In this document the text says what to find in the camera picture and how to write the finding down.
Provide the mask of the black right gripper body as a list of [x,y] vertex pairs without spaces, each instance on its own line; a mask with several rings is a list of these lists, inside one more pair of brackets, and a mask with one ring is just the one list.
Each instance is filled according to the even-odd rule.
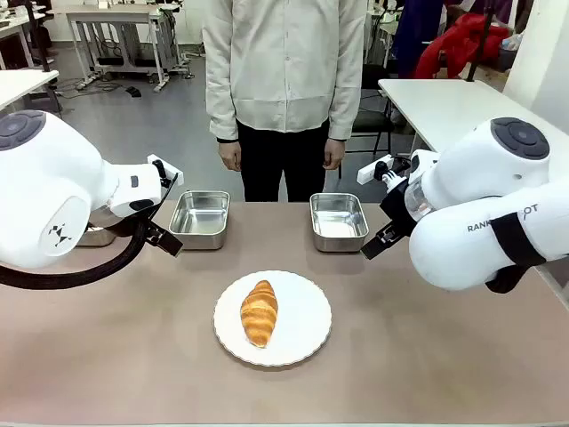
[[405,191],[408,180],[399,182],[390,189],[382,200],[381,210],[390,218],[390,222],[379,231],[381,241],[399,241],[410,237],[416,226],[416,220],[409,214],[405,205]]

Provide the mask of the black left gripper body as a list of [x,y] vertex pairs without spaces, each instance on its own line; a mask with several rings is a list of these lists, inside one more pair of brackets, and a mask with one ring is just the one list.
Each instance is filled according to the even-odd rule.
[[152,220],[146,220],[145,227],[145,240],[148,244],[163,244],[167,240],[168,231]]

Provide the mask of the person's left hand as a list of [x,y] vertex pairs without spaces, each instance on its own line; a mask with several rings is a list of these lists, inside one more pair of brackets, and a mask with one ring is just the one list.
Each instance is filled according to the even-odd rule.
[[345,156],[346,142],[329,138],[325,143],[325,158],[323,168],[336,170]]

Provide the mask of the person's right hand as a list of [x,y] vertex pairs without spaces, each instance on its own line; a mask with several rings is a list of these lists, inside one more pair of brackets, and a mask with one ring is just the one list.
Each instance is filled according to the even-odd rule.
[[242,170],[240,143],[238,141],[220,142],[218,147],[220,159],[226,168],[230,171],[240,172]]

